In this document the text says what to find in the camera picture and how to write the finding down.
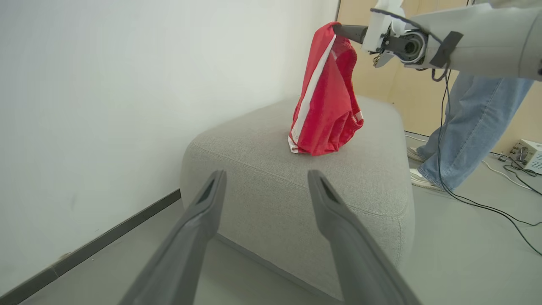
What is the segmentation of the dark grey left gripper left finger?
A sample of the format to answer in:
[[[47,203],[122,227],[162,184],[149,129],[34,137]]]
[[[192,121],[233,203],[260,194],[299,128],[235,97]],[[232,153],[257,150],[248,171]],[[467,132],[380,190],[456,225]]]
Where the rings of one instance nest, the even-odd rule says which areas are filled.
[[[130,286],[121,305],[191,305],[207,244],[218,232],[227,174],[214,171]]]

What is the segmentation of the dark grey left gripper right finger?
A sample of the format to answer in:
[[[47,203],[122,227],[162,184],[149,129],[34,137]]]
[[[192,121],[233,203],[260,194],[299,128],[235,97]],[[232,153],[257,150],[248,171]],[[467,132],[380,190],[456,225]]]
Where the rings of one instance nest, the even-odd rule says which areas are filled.
[[[330,244],[346,305],[418,305],[420,300],[324,174],[307,174],[317,227]]]

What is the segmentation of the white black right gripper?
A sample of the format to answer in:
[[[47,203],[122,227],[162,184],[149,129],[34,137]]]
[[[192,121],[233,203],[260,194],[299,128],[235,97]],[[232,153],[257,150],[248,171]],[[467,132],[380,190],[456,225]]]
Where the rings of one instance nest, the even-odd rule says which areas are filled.
[[[428,33],[405,17],[401,0],[378,0],[371,8],[368,26],[332,26],[335,35],[362,44],[362,50],[376,55],[375,68],[392,58],[405,65],[422,64],[426,54]]]

